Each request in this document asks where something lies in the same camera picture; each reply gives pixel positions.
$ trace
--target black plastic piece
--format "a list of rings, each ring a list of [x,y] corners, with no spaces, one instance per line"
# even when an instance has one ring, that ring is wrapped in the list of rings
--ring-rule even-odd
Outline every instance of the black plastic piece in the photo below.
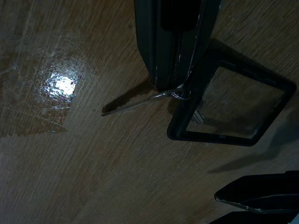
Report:
[[[255,214],[247,211],[233,211],[211,222],[211,224],[288,224],[297,213]]]
[[[190,132],[186,130],[194,111],[201,102],[205,89],[209,85],[218,67],[231,70],[284,92],[280,101],[269,113],[268,117],[260,125],[252,138]],[[227,54],[221,49],[207,49],[205,51],[198,64],[194,67],[192,74],[188,77],[184,87],[186,87],[186,90],[183,97],[188,97],[189,93],[191,93],[191,99],[180,102],[169,124],[167,130],[168,137],[172,140],[211,142],[241,146],[252,146],[256,144],[296,91],[296,84],[288,79],[281,77],[256,63],[250,63],[249,59],[244,58],[243,60],[240,60],[239,57]]]
[[[139,52],[159,90],[183,84],[207,48],[221,0],[135,0]]]
[[[254,213],[298,213],[299,172],[244,176],[217,191],[215,200]]]

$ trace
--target wood grain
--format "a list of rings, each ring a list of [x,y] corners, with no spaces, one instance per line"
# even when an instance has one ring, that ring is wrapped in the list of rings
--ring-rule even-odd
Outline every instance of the wood grain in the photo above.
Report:
[[[224,0],[213,38],[298,84],[298,10]],[[173,100],[100,116],[148,77],[132,0],[3,0],[0,40],[1,223],[209,223],[227,183],[299,169],[298,96],[254,147],[169,140]]]

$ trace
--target black plastic frame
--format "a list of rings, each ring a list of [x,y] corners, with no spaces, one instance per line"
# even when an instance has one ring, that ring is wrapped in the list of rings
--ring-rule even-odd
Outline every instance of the black plastic frame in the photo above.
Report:
[[[260,125],[252,138],[233,137],[187,131],[186,128],[201,102],[202,96],[218,67],[223,67],[257,82],[272,86],[284,92],[280,102]],[[252,146],[266,132],[296,91],[296,84],[280,75],[259,66],[251,65],[220,50],[206,50],[199,63],[185,83],[185,95],[191,92],[191,99],[181,101],[167,129],[172,140],[210,142],[230,145]]]

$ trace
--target wooden floor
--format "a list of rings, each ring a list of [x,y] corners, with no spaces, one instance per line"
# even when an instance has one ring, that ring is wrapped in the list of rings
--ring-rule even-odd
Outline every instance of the wooden floor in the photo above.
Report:
[[[213,38],[299,84],[298,11],[223,0]],[[133,0],[0,1],[0,223],[206,224],[229,182],[299,169],[298,95],[254,147],[169,140],[169,99],[100,116],[147,78]]]

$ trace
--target dark object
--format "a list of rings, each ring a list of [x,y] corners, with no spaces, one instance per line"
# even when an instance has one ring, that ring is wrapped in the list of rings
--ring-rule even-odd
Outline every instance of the dark object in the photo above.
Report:
[[[233,211],[211,222],[211,224],[288,224],[297,213],[255,214],[248,211]]]
[[[217,191],[215,200],[254,213],[298,213],[299,171],[241,177]]]
[[[220,0],[135,0],[137,45],[158,91],[184,89],[167,130],[172,140],[252,146],[256,144],[296,91],[296,85],[219,49],[209,49]],[[216,69],[224,67],[284,91],[284,95],[251,139],[186,131]]]

